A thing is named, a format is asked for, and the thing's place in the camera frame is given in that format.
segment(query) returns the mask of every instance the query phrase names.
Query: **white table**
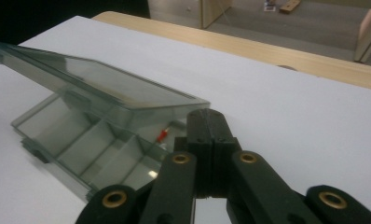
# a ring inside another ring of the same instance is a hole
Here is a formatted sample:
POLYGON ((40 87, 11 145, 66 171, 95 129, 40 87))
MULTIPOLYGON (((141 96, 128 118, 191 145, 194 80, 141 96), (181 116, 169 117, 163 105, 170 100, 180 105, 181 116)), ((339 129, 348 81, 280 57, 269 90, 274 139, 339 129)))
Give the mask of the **white table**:
MULTIPOLYGON (((343 189, 371 210, 371 90, 73 18, 23 46, 112 64, 212 102, 289 186, 343 189)), ((22 149, 10 122, 49 91, 0 65, 0 223, 73 223, 84 204, 22 149)), ((199 201, 196 223, 228 223, 199 201)))

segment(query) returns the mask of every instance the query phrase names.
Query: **screw hole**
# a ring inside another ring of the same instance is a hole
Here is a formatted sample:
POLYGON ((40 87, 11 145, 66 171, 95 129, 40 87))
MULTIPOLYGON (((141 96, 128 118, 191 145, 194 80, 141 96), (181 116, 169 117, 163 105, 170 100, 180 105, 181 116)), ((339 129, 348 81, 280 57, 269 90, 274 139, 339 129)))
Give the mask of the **screw hole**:
POLYGON ((115 190, 107 193, 103 199, 102 204, 107 208, 116 208, 127 201, 127 194, 123 190, 115 190))
POLYGON ((172 160, 178 164, 184 164, 184 163, 189 162, 189 157, 187 157, 186 155, 180 154, 180 155, 175 155, 172 160))
POLYGON ((247 163, 253 163, 257 161, 257 158, 253 154, 243 153, 240 155, 240 160, 247 163))
POLYGON ((321 192, 319 194, 320 200, 322 200, 323 203, 326 205, 336 208, 336 209, 344 209, 348 206, 345 199, 340 197, 339 195, 333 193, 333 192, 321 192))

